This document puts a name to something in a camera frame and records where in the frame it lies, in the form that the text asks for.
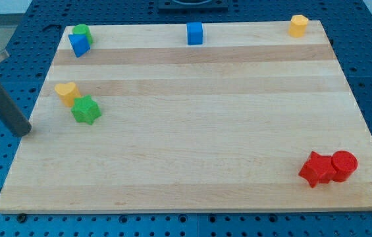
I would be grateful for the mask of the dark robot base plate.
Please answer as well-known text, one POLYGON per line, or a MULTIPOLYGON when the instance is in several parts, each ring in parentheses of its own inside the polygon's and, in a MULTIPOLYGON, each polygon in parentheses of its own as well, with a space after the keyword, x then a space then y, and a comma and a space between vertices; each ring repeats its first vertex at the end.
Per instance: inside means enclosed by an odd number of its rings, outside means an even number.
POLYGON ((227 10, 229 0, 156 0, 160 11, 227 10))

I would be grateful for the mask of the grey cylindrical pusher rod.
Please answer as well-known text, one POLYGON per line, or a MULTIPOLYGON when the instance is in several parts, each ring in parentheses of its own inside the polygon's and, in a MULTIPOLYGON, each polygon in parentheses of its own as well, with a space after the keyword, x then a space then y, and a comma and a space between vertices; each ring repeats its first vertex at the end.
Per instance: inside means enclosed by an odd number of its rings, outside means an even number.
POLYGON ((27 135, 32 125, 0 83, 0 120, 16 137, 27 135))

